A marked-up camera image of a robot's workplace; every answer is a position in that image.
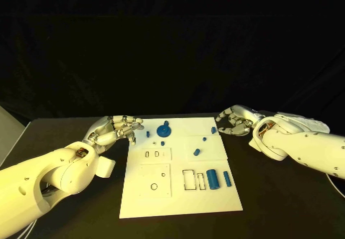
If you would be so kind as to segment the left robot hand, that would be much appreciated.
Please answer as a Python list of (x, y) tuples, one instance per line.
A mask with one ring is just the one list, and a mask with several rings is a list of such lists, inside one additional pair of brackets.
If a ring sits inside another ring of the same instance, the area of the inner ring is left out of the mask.
[(136, 144), (136, 130), (143, 130), (143, 119), (132, 116), (104, 116), (91, 125), (83, 142), (94, 147), (99, 154), (106, 152), (120, 139)]

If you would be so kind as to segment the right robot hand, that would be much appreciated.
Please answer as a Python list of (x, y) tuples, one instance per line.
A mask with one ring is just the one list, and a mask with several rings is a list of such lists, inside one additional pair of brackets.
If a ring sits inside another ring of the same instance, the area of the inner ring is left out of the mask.
[(229, 118), (233, 127), (220, 127), (219, 132), (234, 136), (246, 136), (265, 117), (266, 116), (250, 107), (245, 105), (233, 105), (216, 118), (216, 121)]

